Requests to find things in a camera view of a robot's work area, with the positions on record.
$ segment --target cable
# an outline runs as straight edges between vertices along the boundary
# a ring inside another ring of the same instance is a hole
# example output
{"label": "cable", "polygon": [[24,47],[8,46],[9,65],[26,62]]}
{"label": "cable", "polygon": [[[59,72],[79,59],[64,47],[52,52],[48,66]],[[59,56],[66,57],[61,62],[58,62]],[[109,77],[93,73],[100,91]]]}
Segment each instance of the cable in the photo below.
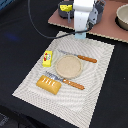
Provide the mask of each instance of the cable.
{"label": "cable", "polygon": [[[23,125],[23,124],[22,124]],[[20,123],[18,122],[18,128],[20,128]],[[31,128],[31,126],[30,125],[28,125],[28,126],[25,126],[25,128]]]}
{"label": "cable", "polygon": [[62,38],[62,37],[65,37],[65,36],[68,36],[68,35],[71,35],[71,34],[75,34],[75,33],[83,33],[83,32],[88,32],[90,31],[92,28],[93,28],[93,24],[91,22],[89,22],[89,28],[87,30],[84,30],[84,31],[77,31],[77,32],[70,32],[68,34],[65,34],[65,35],[62,35],[62,36],[58,36],[58,37],[49,37],[49,36],[45,36],[43,35],[37,28],[36,26],[34,25],[33,21],[32,21],[32,17],[31,17],[31,10],[30,10],[30,0],[28,0],[28,15],[29,15],[29,18],[30,18],[30,21],[34,27],[34,29],[37,31],[37,33],[39,33],[41,36],[47,38],[47,39],[58,39],[58,38]]}

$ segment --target dark table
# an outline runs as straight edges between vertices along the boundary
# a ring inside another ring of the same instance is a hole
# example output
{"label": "dark table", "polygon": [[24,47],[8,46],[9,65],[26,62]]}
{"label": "dark table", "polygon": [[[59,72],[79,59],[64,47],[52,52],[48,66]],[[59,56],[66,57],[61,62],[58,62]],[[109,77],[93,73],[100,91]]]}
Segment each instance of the dark table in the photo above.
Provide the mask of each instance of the dark table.
{"label": "dark table", "polygon": [[[31,0],[32,19],[41,33],[56,36],[59,31],[73,31],[47,22],[59,2]],[[128,44],[89,34],[87,38],[115,45],[90,128],[128,128]],[[16,0],[0,12],[0,105],[51,128],[75,128],[12,96],[51,42],[33,28],[27,0]]]}

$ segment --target yellow toy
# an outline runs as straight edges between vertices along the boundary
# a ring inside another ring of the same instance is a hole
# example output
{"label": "yellow toy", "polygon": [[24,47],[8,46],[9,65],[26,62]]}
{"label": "yellow toy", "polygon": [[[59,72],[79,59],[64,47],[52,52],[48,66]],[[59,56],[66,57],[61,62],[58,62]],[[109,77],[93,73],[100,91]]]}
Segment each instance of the yellow toy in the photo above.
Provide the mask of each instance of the yellow toy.
{"label": "yellow toy", "polygon": [[45,51],[43,58],[43,67],[51,67],[52,51]]}
{"label": "yellow toy", "polygon": [[37,81],[36,85],[40,88],[43,88],[54,95],[57,94],[61,87],[61,83],[58,81],[55,81],[47,76],[42,75],[40,79]]}
{"label": "yellow toy", "polygon": [[60,5],[60,10],[65,11],[65,12],[69,12],[72,10],[72,5]]}

